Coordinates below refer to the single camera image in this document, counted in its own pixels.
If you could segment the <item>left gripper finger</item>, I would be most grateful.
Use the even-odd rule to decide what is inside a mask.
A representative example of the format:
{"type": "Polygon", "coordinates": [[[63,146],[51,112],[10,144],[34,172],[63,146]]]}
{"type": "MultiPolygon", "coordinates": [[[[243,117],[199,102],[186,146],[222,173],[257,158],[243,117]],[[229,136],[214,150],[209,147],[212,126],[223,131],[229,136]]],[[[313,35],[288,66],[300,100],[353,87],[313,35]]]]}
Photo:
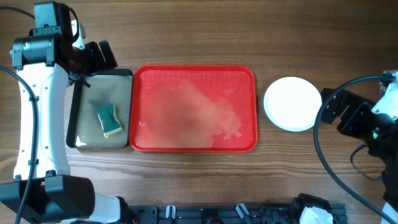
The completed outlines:
{"type": "Polygon", "coordinates": [[[106,61],[102,53],[104,41],[85,44],[85,74],[93,74],[105,70],[106,61]]]}
{"type": "Polygon", "coordinates": [[[109,42],[107,40],[103,40],[99,43],[99,46],[104,57],[104,68],[106,70],[110,70],[118,67],[118,63],[114,57],[109,42]]]}

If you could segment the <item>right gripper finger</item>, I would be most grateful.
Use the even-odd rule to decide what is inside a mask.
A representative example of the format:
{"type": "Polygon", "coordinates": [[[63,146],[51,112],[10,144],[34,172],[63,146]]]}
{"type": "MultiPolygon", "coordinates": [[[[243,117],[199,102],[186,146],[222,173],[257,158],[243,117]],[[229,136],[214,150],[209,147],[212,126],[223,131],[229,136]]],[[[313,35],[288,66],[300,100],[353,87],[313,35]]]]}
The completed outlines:
{"type": "Polygon", "coordinates": [[[334,92],[335,89],[332,88],[324,88],[321,91],[323,105],[329,97],[333,97],[333,99],[326,105],[326,108],[323,110],[321,115],[321,120],[328,124],[331,124],[346,108],[345,103],[343,102],[347,96],[346,90],[342,90],[337,95],[333,95],[334,92]]]}
{"type": "Polygon", "coordinates": [[[366,108],[371,109],[376,104],[375,101],[369,100],[354,93],[345,93],[341,100],[341,105],[344,112],[340,116],[341,123],[348,123],[352,118],[361,116],[361,113],[366,108]]]}

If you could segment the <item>white plate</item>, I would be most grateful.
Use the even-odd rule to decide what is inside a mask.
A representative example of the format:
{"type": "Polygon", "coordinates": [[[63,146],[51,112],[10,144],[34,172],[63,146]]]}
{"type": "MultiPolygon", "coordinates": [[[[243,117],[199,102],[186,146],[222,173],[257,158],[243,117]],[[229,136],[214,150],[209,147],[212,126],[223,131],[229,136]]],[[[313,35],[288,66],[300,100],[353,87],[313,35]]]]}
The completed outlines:
{"type": "Polygon", "coordinates": [[[318,89],[307,80],[284,77],[270,84],[263,105],[267,117],[278,128],[301,132],[315,124],[322,98],[318,89]]]}

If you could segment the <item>green yellow sponge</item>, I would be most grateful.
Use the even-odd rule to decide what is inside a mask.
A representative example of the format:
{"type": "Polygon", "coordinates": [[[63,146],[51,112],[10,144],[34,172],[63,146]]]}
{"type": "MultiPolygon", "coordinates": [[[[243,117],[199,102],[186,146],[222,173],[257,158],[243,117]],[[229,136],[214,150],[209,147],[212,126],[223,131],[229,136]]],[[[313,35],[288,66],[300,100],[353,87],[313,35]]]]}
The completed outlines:
{"type": "Polygon", "coordinates": [[[101,123],[103,134],[106,138],[123,130],[121,123],[116,116],[114,105],[105,105],[98,110],[98,117],[101,123]]]}

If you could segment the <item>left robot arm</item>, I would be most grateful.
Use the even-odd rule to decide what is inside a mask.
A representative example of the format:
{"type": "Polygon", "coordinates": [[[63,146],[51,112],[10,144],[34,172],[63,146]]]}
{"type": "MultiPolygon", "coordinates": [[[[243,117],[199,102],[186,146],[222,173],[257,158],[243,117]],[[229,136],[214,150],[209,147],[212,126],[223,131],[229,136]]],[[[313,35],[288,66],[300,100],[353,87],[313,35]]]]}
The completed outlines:
{"type": "Polygon", "coordinates": [[[115,68],[107,41],[83,49],[60,34],[18,38],[9,73],[20,84],[21,143],[14,180],[1,185],[1,202],[29,223],[133,223],[121,197],[95,192],[90,179],[72,176],[65,152],[65,92],[79,75],[115,68]]]}

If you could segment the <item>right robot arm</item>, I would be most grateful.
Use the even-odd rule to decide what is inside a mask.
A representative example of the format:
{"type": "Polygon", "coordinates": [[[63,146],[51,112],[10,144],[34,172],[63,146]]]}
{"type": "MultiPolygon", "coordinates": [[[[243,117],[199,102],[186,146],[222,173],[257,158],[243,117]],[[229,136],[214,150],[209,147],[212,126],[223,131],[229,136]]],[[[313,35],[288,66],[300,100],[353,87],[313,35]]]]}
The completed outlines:
{"type": "Polygon", "coordinates": [[[313,128],[313,141],[320,162],[330,177],[357,201],[378,214],[384,223],[397,223],[397,72],[386,71],[382,75],[359,77],[338,88],[325,88],[321,92],[322,105],[313,128]],[[374,102],[347,90],[347,87],[366,81],[380,83],[382,98],[374,102]],[[381,180],[386,188],[383,209],[368,202],[348,187],[333,172],[323,155],[319,141],[321,122],[332,123],[340,118],[337,130],[340,134],[362,140],[357,150],[368,149],[370,156],[383,161],[385,169],[381,180]]]}

